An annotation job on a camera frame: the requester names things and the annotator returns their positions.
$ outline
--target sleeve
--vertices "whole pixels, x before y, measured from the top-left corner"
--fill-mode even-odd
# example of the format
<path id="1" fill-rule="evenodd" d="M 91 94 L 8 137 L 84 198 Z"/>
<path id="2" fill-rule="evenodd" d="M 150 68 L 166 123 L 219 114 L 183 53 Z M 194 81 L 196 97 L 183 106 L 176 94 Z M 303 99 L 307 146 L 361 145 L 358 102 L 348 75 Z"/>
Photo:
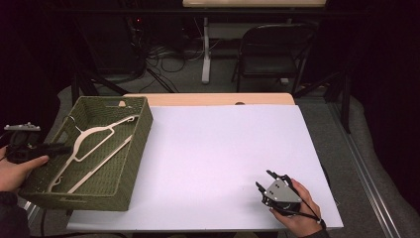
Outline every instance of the sleeve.
<path id="1" fill-rule="evenodd" d="M 318 232 L 313 233 L 312 235 L 305 236 L 304 238 L 330 238 L 327 230 L 322 229 Z"/>
<path id="2" fill-rule="evenodd" d="M 18 197 L 10 191 L 0 191 L 0 238 L 30 237 L 28 214 L 18 206 Z"/>

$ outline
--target table leg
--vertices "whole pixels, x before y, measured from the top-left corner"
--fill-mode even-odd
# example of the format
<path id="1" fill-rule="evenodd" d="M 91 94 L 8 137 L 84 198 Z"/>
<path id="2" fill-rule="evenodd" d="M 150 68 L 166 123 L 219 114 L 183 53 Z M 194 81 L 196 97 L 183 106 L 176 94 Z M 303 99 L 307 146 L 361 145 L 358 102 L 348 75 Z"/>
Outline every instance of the table leg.
<path id="1" fill-rule="evenodd" d="M 208 18 L 204 18 L 204 62 L 203 62 L 203 74 L 201 81 L 204 84 L 210 82 L 210 49 L 209 49 L 209 25 Z"/>

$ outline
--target table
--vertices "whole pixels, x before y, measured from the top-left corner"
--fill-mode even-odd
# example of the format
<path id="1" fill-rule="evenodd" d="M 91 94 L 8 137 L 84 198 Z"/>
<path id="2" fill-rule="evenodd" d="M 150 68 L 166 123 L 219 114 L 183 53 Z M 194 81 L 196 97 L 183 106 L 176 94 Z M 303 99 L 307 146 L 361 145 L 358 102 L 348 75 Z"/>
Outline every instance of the table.
<path id="1" fill-rule="evenodd" d="M 74 211 L 67 229 L 283 229 L 261 203 L 255 186 L 256 181 L 264 186 L 272 183 L 265 170 L 304 183 L 322 207 L 328 227 L 343 227 L 305 122 L 289 94 L 126 96 L 146 96 L 155 118 L 130 208 L 126 212 Z M 236 102 L 246 105 L 233 105 Z"/>
<path id="2" fill-rule="evenodd" d="M 265 0 L 265 1 L 256 1 L 256 0 L 183 0 L 182 5 L 184 7 L 192 8 L 322 8 L 326 4 L 326 0 Z M 209 34 L 209 21 L 208 18 L 204 18 L 204 29 L 203 29 L 203 39 L 204 39 L 204 62 L 203 62 L 203 72 L 201 80 L 203 83 L 207 84 L 210 82 L 210 49 L 209 49 L 209 39 L 211 35 Z M 240 26 L 236 30 L 236 37 L 241 37 L 247 28 Z M 222 31 L 221 34 L 227 34 L 229 31 Z"/>

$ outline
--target hanger hook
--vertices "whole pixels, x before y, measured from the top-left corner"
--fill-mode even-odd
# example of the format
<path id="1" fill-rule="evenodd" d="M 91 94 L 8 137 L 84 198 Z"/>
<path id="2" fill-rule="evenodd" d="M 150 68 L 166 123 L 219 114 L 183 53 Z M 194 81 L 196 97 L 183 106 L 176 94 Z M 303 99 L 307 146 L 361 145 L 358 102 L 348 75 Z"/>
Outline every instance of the hanger hook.
<path id="1" fill-rule="evenodd" d="M 76 125 L 76 120 L 74 119 L 74 117 L 72 117 L 72 116 L 64 116 L 63 118 L 62 118 L 62 121 L 64 121 L 64 119 L 66 118 L 66 117 L 69 117 L 69 118 L 71 118 L 71 120 L 73 120 L 73 123 L 74 123 L 74 127 L 80 132 L 80 133 L 82 133 L 83 131 L 82 130 L 80 130 L 80 128 L 78 128 L 77 127 L 77 125 Z"/>

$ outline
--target dark background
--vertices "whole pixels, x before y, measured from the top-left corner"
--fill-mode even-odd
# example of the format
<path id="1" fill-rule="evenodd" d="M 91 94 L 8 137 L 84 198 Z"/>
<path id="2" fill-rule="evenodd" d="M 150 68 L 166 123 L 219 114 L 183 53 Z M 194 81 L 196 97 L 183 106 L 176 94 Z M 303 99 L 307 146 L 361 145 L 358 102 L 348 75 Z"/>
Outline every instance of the dark background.
<path id="1" fill-rule="evenodd" d="M 143 4 L 156 6 L 153 2 Z M 179 1 L 173 4 L 179 7 Z M 332 10 L 360 10 L 368 6 L 390 11 L 379 17 L 372 38 L 366 38 L 367 47 L 355 61 L 351 71 L 352 94 L 365 108 L 378 159 L 403 197 L 420 211 L 420 4 L 416 0 L 329 2 Z M 2 3 L 0 20 L 0 126 L 30 121 L 44 128 L 45 136 L 59 108 L 56 95 L 71 84 L 75 67 L 69 55 L 92 70 L 97 70 L 97 61 L 85 36 L 68 18 L 48 21 L 36 1 Z M 173 23 L 170 33 L 179 34 L 185 19 L 174 19 Z M 151 18 L 150 24 L 157 29 L 162 22 Z M 303 81 L 322 79 L 342 67 L 363 24 L 345 20 L 321 22 Z M 163 41 L 166 33 L 169 32 L 154 32 Z M 68 34 L 76 46 L 70 53 L 59 34 Z M 181 48 L 183 41 L 179 36 L 175 38 L 174 46 Z M 118 41 L 122 39 L 128 37 L 121 36 Z"/>

